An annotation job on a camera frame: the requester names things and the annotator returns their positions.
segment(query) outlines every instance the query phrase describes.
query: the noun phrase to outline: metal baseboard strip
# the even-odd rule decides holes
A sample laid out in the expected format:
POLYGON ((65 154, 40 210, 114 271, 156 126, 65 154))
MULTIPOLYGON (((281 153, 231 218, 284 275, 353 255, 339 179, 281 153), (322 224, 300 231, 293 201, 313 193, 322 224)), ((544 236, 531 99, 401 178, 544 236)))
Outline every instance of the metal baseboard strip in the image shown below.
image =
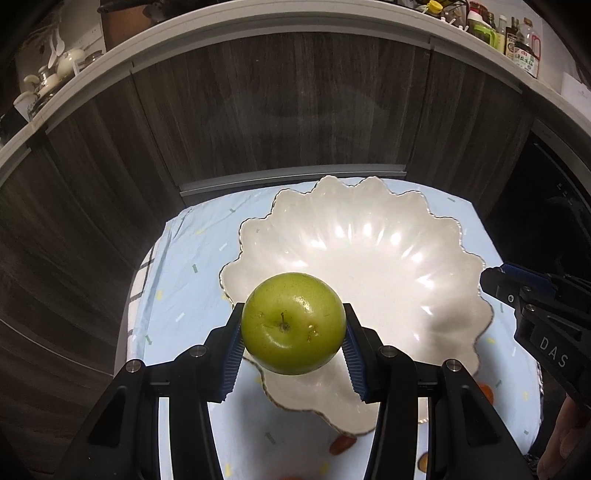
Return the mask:
POLYGON ((187 205, 196 205, 228 193, 320 180, 326 175, 340 178, 375 176, 386 179, 404 179, 406 177, 405 167, 406 165, 398 164, 351 164, 276 168, 186 183, 181 185, 180 194, 187 205))

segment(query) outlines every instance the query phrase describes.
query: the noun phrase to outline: apple stem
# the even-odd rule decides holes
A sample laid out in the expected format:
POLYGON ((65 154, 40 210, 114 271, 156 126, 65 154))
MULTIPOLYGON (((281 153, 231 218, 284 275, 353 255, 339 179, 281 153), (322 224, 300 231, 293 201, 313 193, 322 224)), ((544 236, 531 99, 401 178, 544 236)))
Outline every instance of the apple stem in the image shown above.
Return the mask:
POLYGON ((281 312, 281 323, 279 324, 279 330, 281 330, 282 332, 286 332, 289 329, 290 329, 290 324, 285 321, 285 318, 283 316, 283 312, 281 312))

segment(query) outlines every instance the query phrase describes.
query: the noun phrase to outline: yellow cap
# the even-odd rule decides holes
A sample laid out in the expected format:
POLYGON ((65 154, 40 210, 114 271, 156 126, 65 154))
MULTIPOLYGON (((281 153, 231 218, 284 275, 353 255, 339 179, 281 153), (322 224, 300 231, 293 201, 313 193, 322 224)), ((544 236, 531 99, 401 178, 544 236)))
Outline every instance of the yellow cap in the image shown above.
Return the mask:
POLYGON ((430 0, 430 2, 427 4, 427 9, 430 13, 438 15, 443 10, 443 6, 435 0, 430 0))

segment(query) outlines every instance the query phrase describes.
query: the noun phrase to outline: human hand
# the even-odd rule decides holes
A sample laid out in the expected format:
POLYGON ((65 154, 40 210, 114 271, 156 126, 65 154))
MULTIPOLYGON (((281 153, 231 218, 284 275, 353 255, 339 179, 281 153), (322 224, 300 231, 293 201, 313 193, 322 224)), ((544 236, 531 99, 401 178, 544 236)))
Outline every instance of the human hand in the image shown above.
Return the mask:
POLYGON ((588 423, 589 417, 567 396, 556 418, 546 450, 538 463, 540 480, 548 480, 559 472, 583 437, 588 423))

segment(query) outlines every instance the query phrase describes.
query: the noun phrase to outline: bottle label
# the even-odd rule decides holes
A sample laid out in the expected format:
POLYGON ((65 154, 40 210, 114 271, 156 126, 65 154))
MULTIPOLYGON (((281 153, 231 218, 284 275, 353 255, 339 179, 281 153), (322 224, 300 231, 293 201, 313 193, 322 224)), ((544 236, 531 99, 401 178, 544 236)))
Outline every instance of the bottle label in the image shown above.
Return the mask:
POLYGON ((538 77, 539 62, 533 53, 519 47, 514 47, 513 61, 532 77, 538 77))

